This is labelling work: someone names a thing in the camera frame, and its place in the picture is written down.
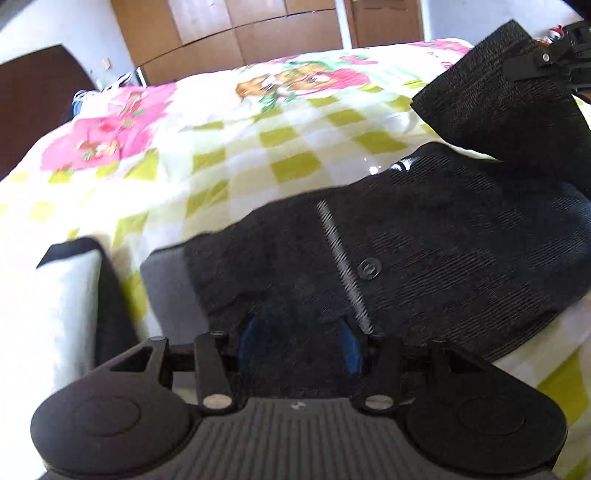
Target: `bed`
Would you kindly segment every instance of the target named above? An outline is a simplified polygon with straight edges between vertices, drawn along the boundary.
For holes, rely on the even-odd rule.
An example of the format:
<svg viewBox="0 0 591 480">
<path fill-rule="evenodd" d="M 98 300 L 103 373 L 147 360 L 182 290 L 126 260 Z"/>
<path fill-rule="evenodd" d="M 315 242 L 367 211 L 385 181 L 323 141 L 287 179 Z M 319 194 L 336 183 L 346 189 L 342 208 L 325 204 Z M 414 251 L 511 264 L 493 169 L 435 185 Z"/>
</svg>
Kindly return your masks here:
<svg viewBox="0 0 591 480">
<path fill-rule="evenodd" d="M 51 244 L 91 236 L 111 258 L 140 338 L 159 334 L 139 273 L 151 251 L 442 141 L 411 98 L 470 48 L 446 39 L 308 53 L 92 96 L 0 183 L 0 291 L 19 289 Z M 587 295 L 496 362 L 565 412 L 563 478 L 591 468 L 590 333 Z"/>
</svg>

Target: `dark wooden headboard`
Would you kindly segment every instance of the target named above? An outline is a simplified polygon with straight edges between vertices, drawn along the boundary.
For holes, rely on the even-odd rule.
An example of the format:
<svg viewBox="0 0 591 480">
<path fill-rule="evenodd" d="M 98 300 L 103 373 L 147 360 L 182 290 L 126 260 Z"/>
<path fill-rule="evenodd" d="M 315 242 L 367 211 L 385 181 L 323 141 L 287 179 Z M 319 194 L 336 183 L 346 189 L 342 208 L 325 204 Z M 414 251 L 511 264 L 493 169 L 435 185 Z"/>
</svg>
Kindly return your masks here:
<svg viewBox="0 0 591 480">
<path fill-rule="evenodd" d="M 78 90 L 94 88 L 61 45 L 0 65 L 0 179 L 40 137 L 71 118 Z"/>
</svg>

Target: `round black pad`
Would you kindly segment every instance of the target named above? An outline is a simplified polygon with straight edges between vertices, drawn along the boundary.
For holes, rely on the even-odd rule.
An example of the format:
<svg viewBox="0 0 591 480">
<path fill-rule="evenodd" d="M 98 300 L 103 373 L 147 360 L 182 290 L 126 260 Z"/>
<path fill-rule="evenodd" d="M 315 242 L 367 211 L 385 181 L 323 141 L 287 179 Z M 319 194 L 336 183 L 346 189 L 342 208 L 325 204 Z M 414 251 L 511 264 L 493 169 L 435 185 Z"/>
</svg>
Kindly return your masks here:
<svg viewBox="0 0 591 480">
<path fill-rule="evenodd" d="M 187 437 L 189 409 L 170 390 L 126 372 L 92 377 L 55 393 L 33 415 L 31 438 L 53 469 L 68 476 L 131 476 Z"/>
<path fill-rule="evenodd" d="M 461 472 L 518 475 L 547 466 L 564 445 L 564 415 L 549 398 L 521 385 L 503 396 L 419 398 L 408 411 L 408 432 L 426 456 Z"/>
</svg>

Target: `black fabric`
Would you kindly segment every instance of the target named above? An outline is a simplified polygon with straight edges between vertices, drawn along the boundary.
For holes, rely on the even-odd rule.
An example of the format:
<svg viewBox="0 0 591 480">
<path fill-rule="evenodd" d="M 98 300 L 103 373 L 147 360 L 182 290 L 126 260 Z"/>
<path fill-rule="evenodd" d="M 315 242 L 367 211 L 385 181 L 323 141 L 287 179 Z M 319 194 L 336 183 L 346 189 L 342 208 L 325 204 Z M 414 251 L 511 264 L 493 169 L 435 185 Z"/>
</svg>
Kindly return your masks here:
<svg viewBox="0 0 591 480">
<path fill-rule="evenodd" d="M 586 20 L 591 20 L 591 5 L 589 0 L 565 0 L 573 10 Z"/>
<path fill-rule="evenodd" d="M 445 141 L 491 155 L 506 176 L 547 176 L 591 194 L 591 135 L 563 80 L 510 82 L 502 63 L 539 49 L 510 21 L 413 98 Z"/>
<path fill-rule="evenodd" d="M 100 251 L 102 262 L 100 263 L 98 285 L 98 318 L 96 322 L 95 337 L 95 366 L 116 357 L 120 353 L 135 346 L 139 340 L 129 316 L 127 303 L 121 291 L 121 285 L 109 257 L 101 245 L 88 237 L 77 238 L 71 242 L 55 244 L 49 247 L 37 268 L 54 260 L 64 260 L 87 253 L 91 250 Z"/>
<path fill-rule="evenodd" d="M 340 318 L 354 319 L 355 309 L 320 202 L 353 272 L 367 258 L 381 263 L 376 278 L 355 281 L 375 327 L 407 342 L 449 338 L 494 360 L 587 293 L 591 202 L 550 174 L 557 168 L 588 191 L 581 163 L 591 158 L 590 133 L 559 83 L 502 80 L 501 59 L 530 47 L 510 22 L 415 97 L 444 138 L 504 162 L 429 143 L 410 156 L 408 172 L 280 200 L 175 247 L 212 329 L 238 336 L 254 315 L 270 332 L 238 388 L 290 397 L 355 388 L 337 336 Z M 559 121 L 548 118 L 556 114 Z"/>
</svg>

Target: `white wall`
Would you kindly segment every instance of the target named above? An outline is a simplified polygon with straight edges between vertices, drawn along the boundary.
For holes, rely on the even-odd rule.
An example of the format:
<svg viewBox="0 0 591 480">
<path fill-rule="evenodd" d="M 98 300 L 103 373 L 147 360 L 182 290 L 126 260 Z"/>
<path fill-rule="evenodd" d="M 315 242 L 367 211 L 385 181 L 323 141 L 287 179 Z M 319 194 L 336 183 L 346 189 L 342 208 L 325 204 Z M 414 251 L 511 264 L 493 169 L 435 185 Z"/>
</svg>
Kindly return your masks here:
<svg viewBox="0 0 591 480">
<path fill-rule="evenodd" d="M 58 43 L 93 80 L 134 68 L 110 0 L 34 0 L 0 30 L 0 63 Z"/>
<path fill-rule="evenodd" d="M 562 0 L 423 0 L 428 4 L 431 38 L 463 38 L 478 43 L 508 20 L 532 36 L 580 17 Z"/>
</svg>

